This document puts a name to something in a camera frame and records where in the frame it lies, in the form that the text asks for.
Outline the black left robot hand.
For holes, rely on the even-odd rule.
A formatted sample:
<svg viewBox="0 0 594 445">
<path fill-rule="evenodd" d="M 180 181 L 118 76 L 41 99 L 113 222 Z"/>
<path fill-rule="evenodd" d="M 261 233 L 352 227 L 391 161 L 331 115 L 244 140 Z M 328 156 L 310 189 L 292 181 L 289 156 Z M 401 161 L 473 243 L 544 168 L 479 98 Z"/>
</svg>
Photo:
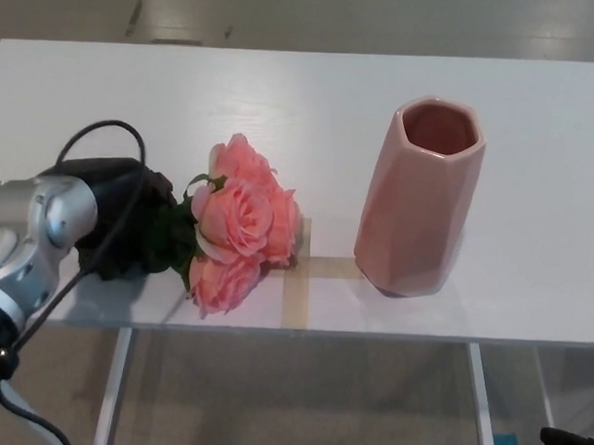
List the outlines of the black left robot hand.
<svg viewBox="0 0 594 445">
<path fill-rule="evenodd" d="M 142 191 L 132 213 L 111 245 L 92 268 L 103 281 L 144 276 L 151 269 L 147 255 L 150 228 L 160 211 L 174 209 L 177 201 L 171 181 L 159 172 L 139 171 L 134 158 L 82 158 L 62 162 L 46 175 L 76 177 L 92 190 L 98 205 L 96 226 L 76 244 L 79 264 L 89 263 L 102 239 L 123 213 L 131 194 L 143 178 Z"/>
</svg>

